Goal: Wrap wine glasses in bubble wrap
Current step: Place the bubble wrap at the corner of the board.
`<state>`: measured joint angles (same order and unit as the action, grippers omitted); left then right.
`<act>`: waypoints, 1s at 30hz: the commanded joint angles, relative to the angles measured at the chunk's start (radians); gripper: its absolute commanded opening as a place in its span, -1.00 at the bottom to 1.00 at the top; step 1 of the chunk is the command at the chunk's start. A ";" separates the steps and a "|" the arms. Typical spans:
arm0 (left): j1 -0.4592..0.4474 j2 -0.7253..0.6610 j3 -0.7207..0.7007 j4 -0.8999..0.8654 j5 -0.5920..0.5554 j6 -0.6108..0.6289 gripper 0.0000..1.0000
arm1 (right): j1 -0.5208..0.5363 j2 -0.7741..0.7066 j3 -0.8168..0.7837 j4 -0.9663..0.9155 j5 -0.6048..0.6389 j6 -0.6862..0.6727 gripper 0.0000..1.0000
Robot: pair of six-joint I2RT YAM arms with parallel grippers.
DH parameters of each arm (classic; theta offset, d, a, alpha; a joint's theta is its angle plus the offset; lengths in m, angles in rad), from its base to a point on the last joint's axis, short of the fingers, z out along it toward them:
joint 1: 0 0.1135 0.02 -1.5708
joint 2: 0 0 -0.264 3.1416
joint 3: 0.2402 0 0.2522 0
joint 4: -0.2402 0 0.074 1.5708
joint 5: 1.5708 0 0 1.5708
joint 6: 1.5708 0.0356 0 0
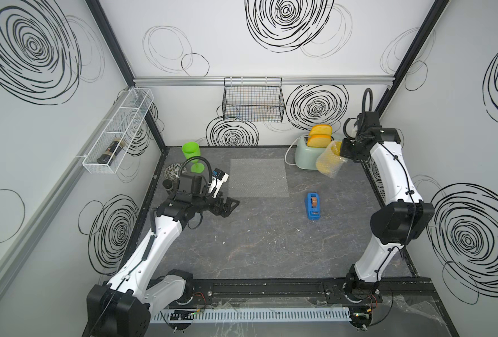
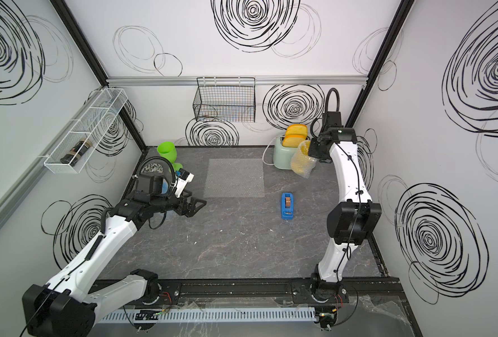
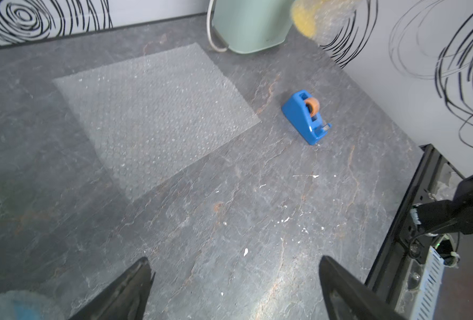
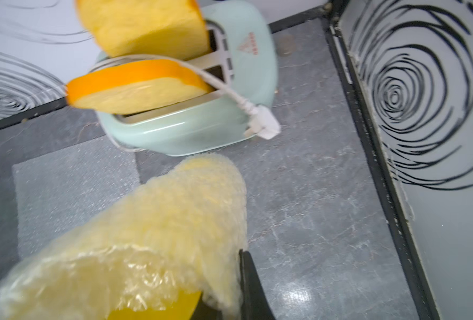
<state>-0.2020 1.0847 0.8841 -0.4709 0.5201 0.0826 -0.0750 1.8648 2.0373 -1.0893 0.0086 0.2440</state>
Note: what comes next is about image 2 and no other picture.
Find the blue plastic wine glass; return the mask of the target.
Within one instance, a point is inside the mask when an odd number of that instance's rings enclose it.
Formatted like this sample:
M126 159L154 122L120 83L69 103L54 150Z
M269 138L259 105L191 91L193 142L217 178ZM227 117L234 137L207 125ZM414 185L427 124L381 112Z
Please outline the blue plastic wine glass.
M161 186L161 197L170 198L175 195L177 182L169 183L166 179L163 179Z

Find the green plastic wine glass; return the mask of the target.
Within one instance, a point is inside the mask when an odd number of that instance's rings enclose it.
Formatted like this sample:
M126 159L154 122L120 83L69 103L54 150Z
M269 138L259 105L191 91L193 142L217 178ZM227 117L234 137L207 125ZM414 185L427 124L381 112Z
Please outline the green plastic wine glass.
M177 162L177 149L173 142L162 142L156 149L159 155L167 159L176 171L183 168L183 165Z

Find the blue tape dispenser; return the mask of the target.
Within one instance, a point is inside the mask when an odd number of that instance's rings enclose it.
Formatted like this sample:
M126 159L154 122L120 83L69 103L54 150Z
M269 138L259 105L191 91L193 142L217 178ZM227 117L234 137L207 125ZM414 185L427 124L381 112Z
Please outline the blue tape dispenser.
M290 192L281 195L281 218L292 220L294 218L294 197Z

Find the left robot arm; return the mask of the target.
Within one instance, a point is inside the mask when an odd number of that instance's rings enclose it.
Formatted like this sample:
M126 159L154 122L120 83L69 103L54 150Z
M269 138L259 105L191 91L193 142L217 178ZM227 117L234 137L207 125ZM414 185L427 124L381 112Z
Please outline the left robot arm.
M119 249L157 213L173 211L190 218L207 202L186 189L194 174L180 169L167 190L164 174L144 173L137 187L114 208L103 211L100 231L46 284L33 284L22 297L31 336L87 336L108 314L135 300L154 304L163 296L159 277L143 269L104 289L91 292L97 277Z

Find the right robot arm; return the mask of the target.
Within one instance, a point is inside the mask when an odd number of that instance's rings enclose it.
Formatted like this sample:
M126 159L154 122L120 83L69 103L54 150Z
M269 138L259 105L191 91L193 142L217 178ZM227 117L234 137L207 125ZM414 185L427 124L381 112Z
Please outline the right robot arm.
M309 156L334 165L339 203L327 215L330 241L311 276L311 292L319 302L341 293L352 253L372 234L382 214L362 176L355 131L342 126L340 112L325 112L322 122L319 134L311 139Z

